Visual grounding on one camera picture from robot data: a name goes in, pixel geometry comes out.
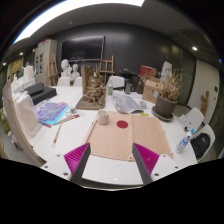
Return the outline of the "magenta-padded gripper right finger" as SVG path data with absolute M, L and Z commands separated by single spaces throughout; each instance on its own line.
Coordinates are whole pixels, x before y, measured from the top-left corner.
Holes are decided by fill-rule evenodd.
M 137 143 L 133 144 L 132 154 L 144 185 L 179 170 L 179 166 L 167 154 L 158 155 Z

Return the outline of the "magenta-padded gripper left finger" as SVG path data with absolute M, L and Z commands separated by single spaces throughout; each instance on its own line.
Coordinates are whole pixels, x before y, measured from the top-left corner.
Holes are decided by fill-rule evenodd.
M 47 161 L 42 169 L 75 184 L 80 184 L 91 153 L 89 143 L 85 143 L 65 155 L 57 154 Z

